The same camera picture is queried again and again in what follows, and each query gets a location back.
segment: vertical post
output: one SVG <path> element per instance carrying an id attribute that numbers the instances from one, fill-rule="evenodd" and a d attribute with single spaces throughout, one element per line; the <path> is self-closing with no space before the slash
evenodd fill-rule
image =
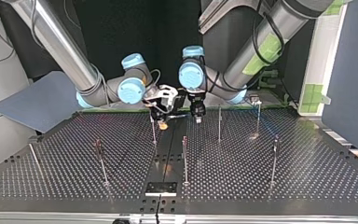
<path id="1" fill-rule="evenodd" d="M 274 142 L 273 142 L 273 147 L 272 147 L 272 150 L 274 152 L 274 162 L 273 162 L 273 165 L 272 165 L 271 182 L 270 182 L 270 186 L 269 186 L 270 190 L 272 190 L 272 188 L 275 185 L 275 181 L 274 181 L 275 170 L 276 170 L 276 164 L 277 164 L 277 159 L 278 159 L 278 156 L 279 156 L 280 149 L 281 149 L 281 143 L 280 143 L 279 135 L 275 135 Z"/>
<path id="2" fill-rule="evenodd" d="M 261 101 L 257 101 L 257 105 L 258 105 L 258 112 L 257 112 L 257 129 L 256 129 L 256 133 L 257 133 L 257 136 L 258 136 L 259 135 L 259 128 L 260 128 Z"/>
<path id="3" fill-rule="evenodd" d="M 219 105 L 219 143 L 222 141 L 222 137 L 221 137 L 221 130 L 222 130 L 222 127 L 221 127 L 221 123 L 222 123 L 222 106 Z"/>
<path id="4" fill-rule="evenodd" d="M 107 173 L 103 163 L 103 146 L 100 138 L 97 138 L 97 140 L 95 141 L 95 153 L 97 155 L 97 159 L 101 163 L 101 168 L 103 169 L 103 178 L 104 178 L 103 184 L 107 187 L 109 186 L 109 180 L 107 179 Z"/>
<path id="5" fill-rule="evenodd" d="M 152 118 L 152 116 L 150 115 L 150 122 L 152 123 L 152 130 L 153 130 L 153 144 L 156 146 L 157 144 L 157 140 L 156 140 L 156 127 L 155 127 L 155 122 Z"/>
<path id="6" fill-rule="evenodd" d="M 28 146 L 31 149 L 32 155 L 34 157 L 34 161 L 36 162 L 37 168 L 39 169 L 40 174 L 42 175 L 42 177 L 44 178 L 43 172 L 42 172 L 42 167 L 40 166 L 40 161 L 36 156 L 36 152 L 34 150 L 34 146 L 32 145 L 32 143 L 28 144 Z"/>
<path id="7" fill-rule="evenodd" d="M 184 157 L 184 161 L 185 161 L 185 186 L 188 186 L 190 183 L 188 182 L 188 177 L 187 177 L 187 137 L 184 136 L 183 137 L 183 157 Z"/>

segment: metal clamp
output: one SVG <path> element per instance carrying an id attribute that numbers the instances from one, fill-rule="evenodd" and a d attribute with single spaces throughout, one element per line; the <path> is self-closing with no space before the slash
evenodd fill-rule
<path id="1" fill-rule="evenodd" d="M 251 7 L 257 10 L 259 0 L 213 0 L 199 18 L 200 33 L 205 35 L 220 19 L 234 7 Z M 260 15 L 269 13 L 271 7 L 265 1 L 261 4 Z"/>

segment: metal frame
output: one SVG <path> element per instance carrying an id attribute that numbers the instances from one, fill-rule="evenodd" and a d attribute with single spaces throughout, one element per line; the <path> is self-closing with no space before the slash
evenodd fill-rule
<path id="1" fill-rule="evenodd" d="M 200 33 L 205 35 L 220 19 L 235 7 L 251 7 L 257 9 L 259 0 L 213 0 L 200 16 Z M 271 7 L 263 1 L 260 8 L 260 15 L 264 12 L 270 12 Z"/>
<path id="2" fill-rule="evenodd" d="M 69 121 L 70 120 L 66 120 L 61 123 L 53 131 L 49 132 L 48 135 L 56 133 L 57 130 L 62 128 L 62 126 Z M 358 222 L 358 207 L 356 207 L 358 204 L 353 205 L 353 203 L 334 204 L 317 202 L 312 205 L 306 205 L 303 204 L 301 200 L 294 200 L 282 206 L 282 203 L 274 201 L 269 203 L 242 201 L 206 203 L 185 200 L 182 198 L 182 191 L 180 189 L 182 188 L 182 183 L 185 181 L 183 177 L 184 160 L 182 155 L 182 140 L 187 133 L 187 123 L 188 121 L 186 119 L 170 120 L 169 125 L 171 128 L 159 138 L 160 140 L 156 147 L 156 157 L 151 162 L 148 178 L 145 181 L 145 183 L 177 182 L 179 190 L 176 197 L 141 197 L 140 199 L 135 199 L 130 202 L 114 201 L 113 203 L 109 201 L 89 202 L 71 199 L 62 201 L 39 200 L 38 202 L 0 199 L 0 220 L 87 220 L 112 222 L 114 219 L 120 218 L 128 219 L 132 223 L 140 223 L 140 221 L 142 221 L 142 223 L 156 223 L 156 218 L 158 217 L 161 223 Z M 349 157 L 351 159 L 351 165 L 355 166 L 356 170 L 358 170 L 358 160 L 355 160 L 356 157 L 353 154 L 322 129 L 318 129 L 317 134 L 319 134 L 318 137 L 326 144 L 333 147 L 340 157 Z M 29 148 L 23 149 L 18 155 L 22 156 L 26 153 L 29 153 Z M 11 165 L 10 162 L 8 164 L 1 164 L 0 173 L 9 165 Z M 37 206 L 45 207 L 47 210 L 43 212 L 43 209 L 40 210 L 40 207 L 37 208 Z M 52 212 L 54 209 L 57 209 L 57 207 L 64 208 L 60 210 L 62 213 Z M 280 207 L 285 207 L 290 209 L 290 211 L 276 210 L 276 208 Z M 345 211 L 352 211 L 349 212 L 348 215 L 352 214 L 356 216 L 344 216 Z"/>

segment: metal rod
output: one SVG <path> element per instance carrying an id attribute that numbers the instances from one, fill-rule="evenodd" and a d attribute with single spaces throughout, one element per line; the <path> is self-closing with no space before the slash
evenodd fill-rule
<path id="1" fill-rule="evenodd" d="M 188 186 L 190 183 L 188 182 L 188 178 L 187 178 L 187 137 L 184 136 L 183 137 L 183 157 L 184 157 L 184 161 L 185 161 L 185 186 Z"/>
<path id="2" fill-rule="evenodd" d="M 101 166 L 103 167 L 103 176 L 104 176 L 104 179 L 105 179 L 104 184 L 105 184 L 106 186 L 109 186 L 109 181 L 108 181 L 108 179 L 107 179 L 107 174 L 106 174 L 106 170 L 105 170 L 105 166 L 104 166 L 103 160 L 101 160 Z"/>
<path id="3" fill-rule="evenodd" d="M 261 114 L 261 101 L 257 101 L 258 104 L 258 113 L 257 113 L 257 128 L 256 128 L 256 135 L 259 135 L 259 128 L 260 128 L 260 114 Z"/>
<path id="4" fill-rule="evenodd" d="M 106 168 L 103 163 L 103 144 L 100 138 L 97 138 L 95 141 L 95 154 L 97 155 L 98 160 L 101 163 L 101 168 L 103 169 L 103 178 L 104 178 L 104 185 L 107 187 L 109 186 L 109 180 L 107 179 Z"/>
<path id="5" fill-rule="evenodd" d="M 275 135 L 274 137 L 274 142 L 273 142 L 273 151 L 274 151 L 274 162 L 272 165 L 272 174 L 271 174 L 271 182 L 270 182 L 270 190 L 272 190 L 272 188 L 275 185 L 275 170 L 276 170 L 276 164 L 277 164 L 277 159 L 279 156 L 279 151 L 280 151 L 280 147 L 281 147 L 281 143 L 280 143 L 280 139 L 279 139 L 279 135 Z"/>
<path id="6" fill-rule="evenodd" d="M 97 72 L 93 69 L 86 56 L 56 16 L 47 0 L 6 0 L 10 3 L 25 23 L 34 26 L 37 38 L 74 82 L 80 91 L 91 89 L 97 83 Z"/>
<path id="7" fill-rule="evenodd" d="M 221 142 L 222 106 L 219 105 L 219 143 Z"/>
<path id="8" fill-rule="evenodd" d="M 36 161 L 37 165 L 40 166 L 39 159 L 37 158 L 36 153 L 34 152 L 34 146 L 31 143 L 28 144 L 28 146 L 31 149 L 32 155 L 34 157 L 34 160 Z"/>
<path id="9" fill-rule="evenodd" d="M 35 150 L 34 150 L 34 146 L 33 146 L 31 143 L 28 144 L 28 146 L 29 146 L 30 149 L 31 149 L 32 155 L 33 155 L 33 157 L 34 157 L 34 160 L 36 161 L 37 168 L 39 169 L 39 172 L 40 172 L 40 174 L 42 175 L 42 178 L 45 179 L 45 176 L 44 176 L 43 171 L 42 171 L 42 166 L 40 165 L 40 161 L 39 161 L 39 159 L 38 159 L 37 156 L 36 156 L 36 152 L 35 152 Z"/>
<path id="10" fill-rule="evenodd" d="M 155 122 L 152 118 L 152 116 L 150 115 L 150 122 L 152 123 L 152 130 L 153 130 L 153 144 L 156 145 L 157 144 L 157 140 L 156 140 L 156 127 L 155 127 Z"/>

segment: gray wall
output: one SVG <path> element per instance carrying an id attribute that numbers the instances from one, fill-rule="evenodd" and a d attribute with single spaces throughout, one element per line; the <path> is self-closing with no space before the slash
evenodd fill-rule
<path id="1" fill-rule="evenodd" d="M 349 3 L 323 122 L 358 147 L 358 0 Z"/>

